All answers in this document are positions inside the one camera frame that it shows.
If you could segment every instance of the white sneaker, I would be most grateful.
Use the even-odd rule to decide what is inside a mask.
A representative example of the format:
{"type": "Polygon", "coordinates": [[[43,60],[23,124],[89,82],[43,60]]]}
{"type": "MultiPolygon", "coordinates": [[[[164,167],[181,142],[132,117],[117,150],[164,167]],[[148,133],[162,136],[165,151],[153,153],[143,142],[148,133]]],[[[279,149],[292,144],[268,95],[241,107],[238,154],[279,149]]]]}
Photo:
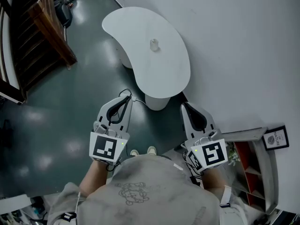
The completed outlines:
{"type": "Polygon", "coordinates": [[[137,156],[137,155],[140,155],[140,154],[137,150],[133,149],[133,150],[131,150],[130,155],[137,156]]]}
{"type": "Polygon", "coordinates": [[[153,146],[150,146],[147,150],[147,154],[150,154],[150,155],[156,155],[156,148],[153,147],[153,146]]]}

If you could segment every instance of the glossy floor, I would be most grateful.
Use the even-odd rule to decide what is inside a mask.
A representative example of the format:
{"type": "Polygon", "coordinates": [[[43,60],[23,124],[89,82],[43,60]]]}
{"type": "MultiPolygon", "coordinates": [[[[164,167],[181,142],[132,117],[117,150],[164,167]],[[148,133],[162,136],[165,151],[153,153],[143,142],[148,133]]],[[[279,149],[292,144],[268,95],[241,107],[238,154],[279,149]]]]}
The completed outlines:
{"type": "MultiPolygon", "coordinates": [[[[79,184],[91,164],[90,131],[101,106],[125,88],[144,100],[133,71],[121,65],[113,39],[101,26],[118,8],[114,0],[76,0],[67,37],[78,62],[70,71],[60,67],[45,77],[30,90],[27,103],[3,106],[0,121],[9,119],[14,129],[12,148],[0,151],[3,195],[45,195],[69,181],[79,184]]],[[[183,95],[172,97],[159,112],[135,102],[128,151],[143,154],[156,146],[162,154],[180,144],[183,100],[183,95]]]]}

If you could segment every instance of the picture frame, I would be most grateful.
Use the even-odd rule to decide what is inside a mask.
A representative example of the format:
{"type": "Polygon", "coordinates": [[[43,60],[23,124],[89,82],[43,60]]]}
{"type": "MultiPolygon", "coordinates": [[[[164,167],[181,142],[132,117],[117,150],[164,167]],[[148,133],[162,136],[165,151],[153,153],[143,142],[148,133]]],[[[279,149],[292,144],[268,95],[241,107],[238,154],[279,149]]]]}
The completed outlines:
{"type": "Polygon", "coordinates": [[[290,146],[285,125],[267,130],[262,136],[262,140],[266,150],[275,150],[290,146]]]}

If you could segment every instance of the white wall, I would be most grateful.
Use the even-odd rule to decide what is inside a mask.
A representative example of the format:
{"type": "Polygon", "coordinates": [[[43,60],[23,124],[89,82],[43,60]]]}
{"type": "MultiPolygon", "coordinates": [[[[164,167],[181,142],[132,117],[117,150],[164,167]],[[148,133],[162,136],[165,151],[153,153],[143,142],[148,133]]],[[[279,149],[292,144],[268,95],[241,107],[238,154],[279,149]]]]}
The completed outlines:
{"type": "Polygon", "coordinates": [[[184,93],[222,132],[285,123],[276,151],[278,208],[300,213],[300,0],[117,0],[148,8],[181,34],[191,61],[184,93]]]}

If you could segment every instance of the white table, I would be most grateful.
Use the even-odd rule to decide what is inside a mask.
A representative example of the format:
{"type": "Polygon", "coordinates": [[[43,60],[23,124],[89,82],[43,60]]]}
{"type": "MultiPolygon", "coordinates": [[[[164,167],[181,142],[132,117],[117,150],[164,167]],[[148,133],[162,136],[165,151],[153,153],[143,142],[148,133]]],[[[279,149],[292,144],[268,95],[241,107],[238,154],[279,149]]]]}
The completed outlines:
{"type": "Polygon", "coordinates": [[[163,109],[170,97],[187,86],[190,63],[186,46],[162,16],[141,7],[126,7],[107,15],[102,27],[117,41],[122,64],[133,69],[150,109],[163,109]],[[150,49],[152,39],[158,40],[155,52],[150,49]]]}

